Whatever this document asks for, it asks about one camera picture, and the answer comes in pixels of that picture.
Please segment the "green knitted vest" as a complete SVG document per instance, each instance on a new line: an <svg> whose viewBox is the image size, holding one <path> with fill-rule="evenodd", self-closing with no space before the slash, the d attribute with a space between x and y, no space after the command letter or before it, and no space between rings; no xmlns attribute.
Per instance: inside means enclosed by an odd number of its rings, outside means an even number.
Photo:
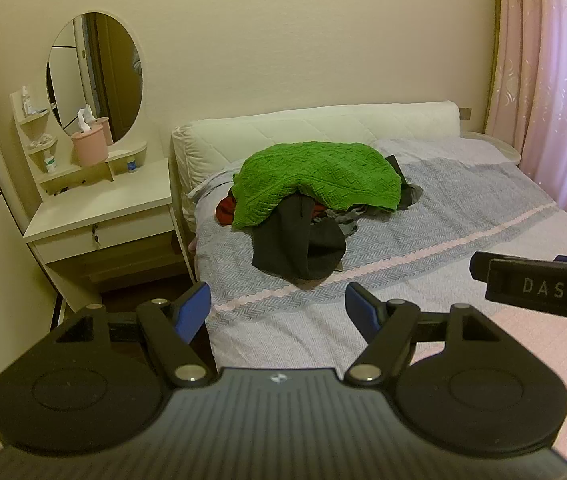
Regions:
<svg viewBox="0 0 567 480"><path fill-rule="evenodd" d="M363 143L279 143L248 157L233 176L233 227L262 223L286 197L301 194L329 209L357 205L395 211L402 179L383 155Z"/></svg>

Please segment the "grey patterned bedspread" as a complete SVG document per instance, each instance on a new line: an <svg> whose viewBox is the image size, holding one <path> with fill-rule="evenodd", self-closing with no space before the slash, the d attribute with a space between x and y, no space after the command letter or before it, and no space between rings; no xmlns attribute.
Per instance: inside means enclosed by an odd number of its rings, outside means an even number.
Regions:
<svg viewBox="0 0 567 480"><path fill-rule="evenodd" d="M396 157L422 197L396 214L361 219L341 270L316 284L297 286L256 270L249 235L215 220L233 166L192 191L196 265L211 289L206 328L218 366L346 370L365 345L345 312L349 283L426 311L468 302L491 315L497 305L470 276L475 252L567 255L567 213L493 145L403 139L378 141L376 149Z"/></svg>

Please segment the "red garment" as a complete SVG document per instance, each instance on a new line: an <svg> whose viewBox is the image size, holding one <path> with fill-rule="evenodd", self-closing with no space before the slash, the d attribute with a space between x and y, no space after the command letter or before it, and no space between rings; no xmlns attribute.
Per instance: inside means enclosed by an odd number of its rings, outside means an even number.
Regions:
<svg viewBox="0 0 567 480"><path fill-rule="evenodd" d="M234 221L236 200L232 194L224 197L216 206L215 218L221 226L231 226Z"/></svg>

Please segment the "cream dressing table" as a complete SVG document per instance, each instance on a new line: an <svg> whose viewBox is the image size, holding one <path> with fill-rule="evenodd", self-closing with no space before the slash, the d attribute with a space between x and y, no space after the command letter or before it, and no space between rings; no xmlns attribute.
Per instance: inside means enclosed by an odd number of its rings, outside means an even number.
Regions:
<svg viewBox="0 0 567 480"><path fill-rule="evenodd" d="M172 171L157 125L141 108L124 138L98 165L78 165L70 136L57 124L45 91L30 96L40 112L23 115L11 93L12 117L42 202L24 239L74 310L98 304L107 290L192 275L172 192ZM56 158L46 171L44 151ZM127 157L137 170L128 172Z"/></svg>

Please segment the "pink curtain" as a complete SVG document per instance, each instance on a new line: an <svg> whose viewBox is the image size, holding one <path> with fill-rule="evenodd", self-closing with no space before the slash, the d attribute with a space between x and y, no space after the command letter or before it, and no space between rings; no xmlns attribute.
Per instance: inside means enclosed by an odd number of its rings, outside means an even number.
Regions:
<svg viewBox="0 0 567 480"><path fill-rule="evenodd" d="M567 0L497 0L485 131L567 212Z"/></svg>

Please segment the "white padded headboard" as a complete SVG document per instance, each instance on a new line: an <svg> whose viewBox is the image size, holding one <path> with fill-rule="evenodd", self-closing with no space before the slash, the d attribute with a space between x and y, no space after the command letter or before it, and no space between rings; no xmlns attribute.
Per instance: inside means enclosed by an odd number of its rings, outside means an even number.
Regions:
<svg viewBox="0 0 567 480"><path fill-rule="evenodd" d="M184 220L195 231L190 193L212 174L277 143L361 142L459 136L460 110L451 101L332 105L201 119L172 132Z"/></svg>

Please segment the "pink tissue holder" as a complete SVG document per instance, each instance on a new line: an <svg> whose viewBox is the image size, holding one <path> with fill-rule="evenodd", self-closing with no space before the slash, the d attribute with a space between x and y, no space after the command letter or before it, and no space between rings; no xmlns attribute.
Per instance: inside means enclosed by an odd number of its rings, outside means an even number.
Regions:
<svg viewBox="0 0 567 480"><path fill-rule="evenodd" d="M86 104L78 110L78 127L80 130L73 133L73 142L78 165L91 167L104 162L108 158L108 144L104 133L104 126L97 122L92 108Z"/></svg>

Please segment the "small white bottle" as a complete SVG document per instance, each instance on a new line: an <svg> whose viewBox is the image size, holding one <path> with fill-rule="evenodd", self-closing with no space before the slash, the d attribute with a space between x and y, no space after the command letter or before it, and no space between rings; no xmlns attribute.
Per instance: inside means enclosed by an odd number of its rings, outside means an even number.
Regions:
<svg viewBox="0 0 567 480"><path fill-rule="evenodd" d="M51 151L44 151L44 165L49 174L53 174L57 170L56 158Z"/></svg>

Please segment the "white tube bottle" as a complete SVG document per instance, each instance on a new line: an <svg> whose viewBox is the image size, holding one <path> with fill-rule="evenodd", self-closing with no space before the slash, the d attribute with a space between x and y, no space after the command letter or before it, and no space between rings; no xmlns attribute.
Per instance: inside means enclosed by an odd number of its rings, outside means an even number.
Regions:
<svg viewBox="0 0 567 480"><path fill-rule="evenodd" d="M36 113L36 109L32 104L30 92L27 86L21 87L20 96L23 115L26 117L34 115Z"/></svg>

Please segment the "oval mirror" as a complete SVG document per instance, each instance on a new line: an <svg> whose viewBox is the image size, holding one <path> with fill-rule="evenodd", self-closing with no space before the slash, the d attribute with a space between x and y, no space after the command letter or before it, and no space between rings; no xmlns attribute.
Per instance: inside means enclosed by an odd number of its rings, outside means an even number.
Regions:
<svg viewBox="0 0 567 480"><path fill-rule="evenodd" d="M107 118L111 139L124 138L142 104L142 62L132 36L113 16L78 15L49 51L46 84L52 112L64 132L80 130L76 113L90 106Z"/></svg>

